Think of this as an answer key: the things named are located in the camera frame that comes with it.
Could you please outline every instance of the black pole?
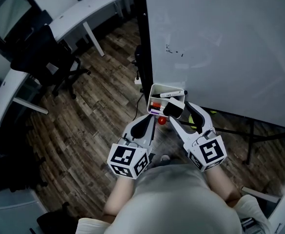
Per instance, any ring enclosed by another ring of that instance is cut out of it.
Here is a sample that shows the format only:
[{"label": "black pole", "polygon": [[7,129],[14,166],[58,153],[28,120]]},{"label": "black pole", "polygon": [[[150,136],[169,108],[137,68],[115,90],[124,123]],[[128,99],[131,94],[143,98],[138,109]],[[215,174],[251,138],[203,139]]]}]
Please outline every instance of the black pole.
[{"label": "black pole", "polygon": [[139,68],[143,93],[146,101],[149,99],[151,86],[153,85],[152,59],[151,59],[151,44],[149,32],[149,20],[146,0],[134,0],[134,6],[137,14],[137,21],[141,39],[141,67]]},{"label": "black pole", "polygon": [[277,135],[271,135],[267,137],[259,137],[258,139],[254,140],[255,142],[260,142],[260,141],[266,141],[266,140],[274,140],[274,139],[279,139],[279,138],[285,138],[285,133],[277,134]]},{"label": "black pole", "polygon": [[251,153],[253,150],[253,138],[254,138],[254,121],[250,121],[250,137],[248,141],[248,153],[247,153],[247,160],[243,162],[246,165],[250,164],[250,159],[251,159]]},{"label": "black pole", "polygon": [[[195,127],[196,125],[193,123],[189,123],[186,121],[180,121],[180,124],[186,125],[186,126],[193,126]],[[227,129],[223,129],[223,128],[218,128],[215,127],[215,130],[218,132],[224,132],[224,133],[229,133],[229,134],[234,134],[234,135],[241,135],[241,136],[253,136],[254,138],[264,138],[264,136],[260,136],[260,135],[252,135],[252,134],[248,134],[248,133],[243,133],[243,132],[239,132],[239,131],[233,131],[233,130],[227,130]]]}]

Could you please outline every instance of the person's arm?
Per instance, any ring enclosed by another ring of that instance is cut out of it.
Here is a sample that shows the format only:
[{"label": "person's arm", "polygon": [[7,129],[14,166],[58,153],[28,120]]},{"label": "person's arm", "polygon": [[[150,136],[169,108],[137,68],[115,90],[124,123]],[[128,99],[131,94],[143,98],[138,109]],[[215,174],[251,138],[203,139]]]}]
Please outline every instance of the person's arm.
[{"label": "person's arm", "polygon": [[211,190],[217,193],[227,205],[234,207],[241,198],[241,195],[221,167],[215,166],[208,169],[205,175]]},{"label": "person's arm", "polygon": [[116,215],[133,196],[134,180],[118,177],[117,182],[104,206],[102,221],[113,223]]}]

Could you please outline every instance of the white desk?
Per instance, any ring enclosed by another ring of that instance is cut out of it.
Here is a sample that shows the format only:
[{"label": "white desk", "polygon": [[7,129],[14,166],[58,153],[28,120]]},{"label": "white desk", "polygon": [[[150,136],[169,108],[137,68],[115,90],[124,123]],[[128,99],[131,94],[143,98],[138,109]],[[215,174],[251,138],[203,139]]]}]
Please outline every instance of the white desk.
[{"label": "white desk", "polygon": [[77,26],[83,23],[85,30],[93,41],[95,47],[101,56],[104,56],[104,53],[94,37],[86,19],[93,15],[98,10],[104,8],[105,6],[117,2],[118,0],[82,0],[73,5],[58,18],[53,20],[49,25],[56,41],[62,40],[68,33],[74,30]]},{"label": "white desk", "polygon": [[[59,42],[68,33],[70,33],[72,30],[74,30],[77,26],[79,26],[82,23],[87,33],[89,34],[90,38],[92,39],[95,47],[97,48],[98,52],[101,54],[101,56],[104,56],[104,53],[98,41],[94,37],[88,23],[86,22],[86,19],[95,12],[97,12],[98,10],[102,9],[103,7],[113,2],[118,2],[118,0],[79,1],[74,6],[65,11],[62,15],[60,15],[58,18],[56,18],[54,21],[52,21],[52,23],[49,25],[53,32],[55,40]],[[44,114],[48,113],[48,111],[44,108],[33,105],[21,98],[15,97],[18,90],[24,84],[28,76],[29,75],[27,73],[10,69],[7,76],[5,77],[5,80],[3,81],[0,87],[0,124],[6,114],[6,111],[8,110],[8,107],[13,101],[23,106],[32,108],[41,113]]]},{"label": "white desk", "polygon": [[21,98],[15,97],[18,90],[24,84],[25,80],[29,77],[28,73],[15,71],[10,69],[5,77],[5,80],[0,86],[0,124],[4,118],[10,104],[14,101],[23,106],[32,108],[41,113],[47,114],[48,111],[44,108],[31,104]]}]

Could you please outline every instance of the small white box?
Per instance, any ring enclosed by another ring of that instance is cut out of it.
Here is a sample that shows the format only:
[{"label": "small white box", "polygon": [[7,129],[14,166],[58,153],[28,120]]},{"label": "small white box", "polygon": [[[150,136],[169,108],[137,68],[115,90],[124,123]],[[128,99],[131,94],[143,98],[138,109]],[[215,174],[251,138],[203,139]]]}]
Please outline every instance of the small white box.
[{"label": "small white box", "polygon": [[210,139],[204,144],[194,145],[194,151],[188,152],[188,158],[201,171],[219,165],[227,157],[221,136]]},{"label": "small white box", "polygon": [[[148,105],[147,105],[147,110],[148,113],[151,115],[157,115],[157,116],[161,116],[161,117],[168,117],[164,114],[154,114],[150,112],[150,105],[151,102],[155,102],[155,103],[159,103],[162,106],[167,106],[168,102],[169,102],[169,98],[155,98],[152,97],[152,95],[156,95],[156,94],[161,94],[161,93],[169,93],[169,92],[176,92],[176,91],[184,91],[184,89],[182,88],[175,88],[175,87],[170,87],[170,86],[166,86],[166,85],[161,85],[161,84],[153,84],[151,87],[151,91],[150,91],[150,96],[149,96],[149,100],[148,100]],[[176,100],[185,103],[185,96],[178,96],[178,97],[174,97]]]},{"label": "small white box", "polygon": [[114,174],[136,179],[150,163],[148,150],[126,145],[113,144],[108,165]]}]

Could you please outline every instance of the floor plank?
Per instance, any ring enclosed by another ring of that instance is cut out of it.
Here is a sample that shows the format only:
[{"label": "floor plank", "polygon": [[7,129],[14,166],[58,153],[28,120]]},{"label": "floor plank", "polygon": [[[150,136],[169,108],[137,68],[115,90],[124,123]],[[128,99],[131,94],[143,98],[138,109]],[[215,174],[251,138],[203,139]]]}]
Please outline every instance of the floor plank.
[{"label": "floor plank", "polygon": [[[48,115],[32,112],[27,124],[34,129],[27,135],[38,157],[45,157],[40,168],[47,187],[37,188],[42,203],[50,211],[70,203],[72,216],[99,217],[115,183],[115,176],[106,164],[112,143],[116,143],[125,126],[136,113],[140,97],[134,85],[136,67],[131,64],[140,43],[135,19],[109,33],[100,42],[105,53],[95,48],[80,56],[82,66],[91,75],[81,76],[74,84],[76,99],[65,90],[54,98],[49,89],[40,105]],[[147,113],[144,98],[138,116]],[[245,119],[216,113],[211,116],[214,127],[248,131]],[[279,129],[256,123],[255,134],[270,135]],[[282,140],[254,144],[249,166],[242,165],[247,157],[248,139],[227,133],[222,136],[228,158],[221,165],[238,188],[247,186],[272,195],[285,194],[285,143]],[[167,123],[157,125],[152,146],[154,163],[162,154],[185,162],[183,143]]]}]

